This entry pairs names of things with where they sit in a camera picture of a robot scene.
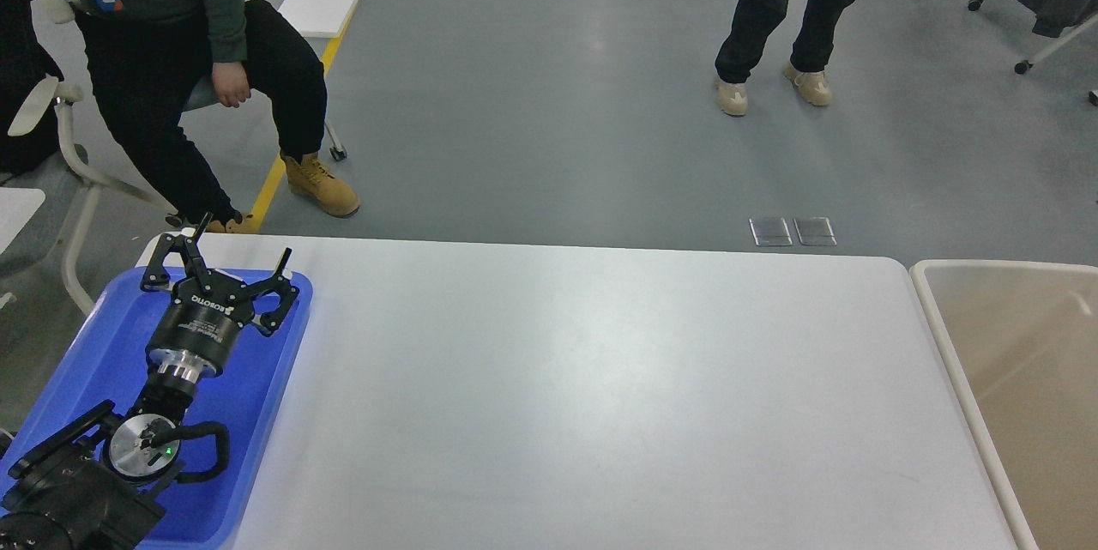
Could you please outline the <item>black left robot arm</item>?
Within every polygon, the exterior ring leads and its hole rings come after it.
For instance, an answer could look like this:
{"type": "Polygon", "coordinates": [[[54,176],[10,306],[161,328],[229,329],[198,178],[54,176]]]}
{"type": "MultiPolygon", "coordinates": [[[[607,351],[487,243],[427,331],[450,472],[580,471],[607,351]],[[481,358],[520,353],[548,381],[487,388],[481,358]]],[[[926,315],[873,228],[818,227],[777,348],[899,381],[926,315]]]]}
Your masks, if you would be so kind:
{"type": "Polygon", "coordinates": [[[3,459],[4,549],[213,549],[239,521],[312,285],[200,238],[164,234],[96,304],[3,459]]]}

